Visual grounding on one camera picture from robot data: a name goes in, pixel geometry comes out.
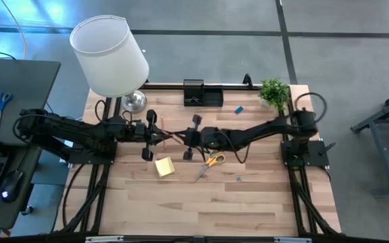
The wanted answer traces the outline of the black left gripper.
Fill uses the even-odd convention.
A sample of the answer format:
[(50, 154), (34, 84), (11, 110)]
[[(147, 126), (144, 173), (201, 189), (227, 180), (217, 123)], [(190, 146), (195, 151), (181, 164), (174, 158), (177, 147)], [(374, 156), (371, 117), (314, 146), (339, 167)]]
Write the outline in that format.
[(153, 152), (151, 150), (153, 134), (159, 134), (154, 136), (154, 142), (163, 142), (167, 139), (173, 138), (172, 133), (169, 133), (165, 130), (156, 130), (155, 123), (157, 122), (157, 114), (153, 109), (147, 111), (146, 119), (148, 124), (137, 122), (134, 127), (134, 139), (137, 142), (144, 142), (145, 147), (142, 150), (141, 157), (145, 161), (153, 160)]

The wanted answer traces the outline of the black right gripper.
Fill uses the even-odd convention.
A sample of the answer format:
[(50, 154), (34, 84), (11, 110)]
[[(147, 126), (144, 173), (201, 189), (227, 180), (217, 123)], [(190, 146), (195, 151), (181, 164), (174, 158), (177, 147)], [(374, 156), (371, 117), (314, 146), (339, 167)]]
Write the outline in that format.
[(226, 147), (226, 141), (223, 138), (219, 138), (219, 130), (215, 127), (205, 127), (202, 130), (198, 130), (201, 124), (202, 117), (200, 115), (193, 115), (193, 127), (186, 130), (173, 132), (177, 139), (188, 149), (184, 152), (183, 159), (187, 161), (192, 160), (192, 149), (198, 149), (202, 158), (205, 158), (206, 150), (222, 151)]

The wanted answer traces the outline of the orange wooden pencil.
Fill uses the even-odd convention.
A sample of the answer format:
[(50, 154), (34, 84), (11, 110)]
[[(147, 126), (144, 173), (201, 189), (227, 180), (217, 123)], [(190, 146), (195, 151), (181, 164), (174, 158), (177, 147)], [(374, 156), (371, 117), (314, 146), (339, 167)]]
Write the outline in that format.
[[(161, 114), (160, 119), (161, 119), (161, 129), (163, 130), (163, 133), (165, 133), (165, 132), (164, 132), (164, 130), (165, 130), (165, 123), (164, 123), (163, 114)], [(166, 142), (163, 141), (162, 144), (163, 144), (163, 149), (166, 150), (166, 148), (167, 148)]]
[(180, 138), (177, 138), (172, 133), (169, 133), (168, 131), (165, 131), (165, 130), (163, 130), (163, 133), (166, 134), (167, 136), (170, 136), (171, 139), (175, 140), (178, 144), (184, 145), (184, 141), (181, 140)]

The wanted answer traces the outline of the yellow sticky note pad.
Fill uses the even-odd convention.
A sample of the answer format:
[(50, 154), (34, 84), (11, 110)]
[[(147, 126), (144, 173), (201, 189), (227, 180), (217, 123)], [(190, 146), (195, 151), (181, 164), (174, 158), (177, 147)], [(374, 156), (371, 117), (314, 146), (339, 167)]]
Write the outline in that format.
[(175, 172), (174, 164), (170, 157), (156, 160), (155, 166), (159, 177), (167, 176)]

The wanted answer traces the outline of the yellow handled scissors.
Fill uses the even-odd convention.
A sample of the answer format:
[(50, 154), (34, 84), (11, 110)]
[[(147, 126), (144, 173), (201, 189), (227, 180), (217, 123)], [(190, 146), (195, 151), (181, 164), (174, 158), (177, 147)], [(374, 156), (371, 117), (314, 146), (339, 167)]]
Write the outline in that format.
[(204, 166), (200, 170), (197, 177), (194, 179), (194, 182), (198, 181), (202, 175), (213, 165), (221, 164), (226, 160), (225, 155), (219, 151), (210, 152), (208, 160), (205, 162)]

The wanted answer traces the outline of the black mesh desk organizer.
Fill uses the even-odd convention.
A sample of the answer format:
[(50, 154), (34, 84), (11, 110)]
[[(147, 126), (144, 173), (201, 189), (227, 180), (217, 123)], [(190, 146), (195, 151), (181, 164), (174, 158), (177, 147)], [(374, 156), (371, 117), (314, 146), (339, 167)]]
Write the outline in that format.
[(222, 85), (206, 85), (204, 80), (184, 80), (184, 99), (197, 97), (201, 103), (185, 103), (185, 107), (221, 107), (224, 102)]

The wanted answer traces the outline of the white shade table lamp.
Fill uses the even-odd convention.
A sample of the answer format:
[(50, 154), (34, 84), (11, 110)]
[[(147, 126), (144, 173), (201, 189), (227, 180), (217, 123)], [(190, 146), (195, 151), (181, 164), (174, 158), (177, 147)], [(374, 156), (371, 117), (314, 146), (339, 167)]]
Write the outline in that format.
[(113, 15), (91, 17), (70, 34), (70, 44), (90, 89), (118, 98), (131, 113), (140, 113), (147, 98), (140, 87), (149, 77), (149, 64), (127, 20)]

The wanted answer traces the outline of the small green potted plant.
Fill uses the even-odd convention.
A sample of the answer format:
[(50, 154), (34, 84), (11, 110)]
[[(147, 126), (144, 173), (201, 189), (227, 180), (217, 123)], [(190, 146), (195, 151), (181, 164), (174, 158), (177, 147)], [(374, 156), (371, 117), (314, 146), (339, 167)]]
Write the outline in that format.
[(281, 112), (290, 102), (288, 85), (279, 78), (271, 78), (261, 81), (259, 97)]

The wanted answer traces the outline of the grey side table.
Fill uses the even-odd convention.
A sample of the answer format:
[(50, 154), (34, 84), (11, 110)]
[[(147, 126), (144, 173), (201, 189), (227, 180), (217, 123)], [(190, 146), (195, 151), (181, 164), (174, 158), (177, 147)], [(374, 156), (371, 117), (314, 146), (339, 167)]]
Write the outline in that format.
[(23, 109), (42, 109), (61, 67), (58, 61), (0, 59), (0, 91), (10, 92), (12, 100), (3, 110), (0, 142), (24, 146), (12, 132)]

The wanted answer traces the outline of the black clamp lever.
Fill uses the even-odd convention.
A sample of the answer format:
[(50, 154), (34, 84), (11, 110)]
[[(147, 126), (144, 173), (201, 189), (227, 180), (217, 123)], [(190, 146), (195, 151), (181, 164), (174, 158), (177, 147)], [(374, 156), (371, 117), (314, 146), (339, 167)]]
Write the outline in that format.
[(335, 142), (325, 146), (322, 150), (319, 151), (319, 156), (324, 156), (327, 154), (327, 152), (336, 145)]

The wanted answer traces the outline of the black computer mouse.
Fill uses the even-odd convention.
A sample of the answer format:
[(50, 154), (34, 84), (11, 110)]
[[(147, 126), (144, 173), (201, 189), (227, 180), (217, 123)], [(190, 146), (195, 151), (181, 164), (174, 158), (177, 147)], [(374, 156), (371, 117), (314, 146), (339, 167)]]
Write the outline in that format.
[(23, 175), (24, 173), (18, 169), (6, 175), (0, 187), (0, 195), (3, 202), (12, 203), (17, 199)]

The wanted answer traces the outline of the black aluminium table frame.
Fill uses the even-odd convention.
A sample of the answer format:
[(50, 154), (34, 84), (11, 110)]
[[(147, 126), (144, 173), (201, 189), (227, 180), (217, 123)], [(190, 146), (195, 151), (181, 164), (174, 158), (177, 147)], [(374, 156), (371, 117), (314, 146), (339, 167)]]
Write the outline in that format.
[[(147, 84), (147, 106), (161, 126), (178, 131), (202, 117), (202, 126), (247, 129), (275, 118), (255, 88), (225, 88), (221, 107), (185, 107), (178, 84)], [(235, 110), (243, 107), (241, 113)], [(170, 157), (175, 172), (159, 177), (154, 162), (141, 158), (142, 145), (119, 145), (110, 168), (99, 233), (150, 236), (295, 236), (296, 217), (288, 170), (282, 162), (281, 135), (227, 153), (195, 182), (203, 159), (183, 160), (185, 148), (175, 140), (153, 148), (158, 159)]]

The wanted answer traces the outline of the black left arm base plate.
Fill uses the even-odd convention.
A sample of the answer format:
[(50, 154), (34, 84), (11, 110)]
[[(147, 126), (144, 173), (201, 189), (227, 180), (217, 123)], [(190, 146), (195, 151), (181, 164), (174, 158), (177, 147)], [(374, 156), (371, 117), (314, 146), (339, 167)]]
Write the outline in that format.
[(73, 147), (68, 149), (68, 163), (70, 164), (89, 164), (89, 165), (111, 165), (115, 160), (115, 154), (117, 145), (113, 144), (110, 149), (105, 151), (103, 154), (94, 154), (88, 152), (86, 149), (81, 147)]

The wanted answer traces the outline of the silver metal bracket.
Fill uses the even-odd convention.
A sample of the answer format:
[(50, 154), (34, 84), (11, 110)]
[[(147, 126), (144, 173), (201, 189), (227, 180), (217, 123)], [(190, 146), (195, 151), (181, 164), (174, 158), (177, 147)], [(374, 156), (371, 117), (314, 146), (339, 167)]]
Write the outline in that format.
[(313, 243), (310, 238), (275, 237), (274, 243)]
[(123, 236), (90, 236), (86, 237), (84, 243), (116, 243), (123, 241)]

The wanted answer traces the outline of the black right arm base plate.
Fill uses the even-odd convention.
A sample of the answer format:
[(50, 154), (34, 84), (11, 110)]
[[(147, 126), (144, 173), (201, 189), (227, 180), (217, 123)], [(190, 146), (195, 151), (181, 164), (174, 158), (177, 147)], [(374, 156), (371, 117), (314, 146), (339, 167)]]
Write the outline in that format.
[(330, 164), (325, 144), (321, 140), (282, 141), (280, 148), (283, 163), (289, 167), (325, 167)]

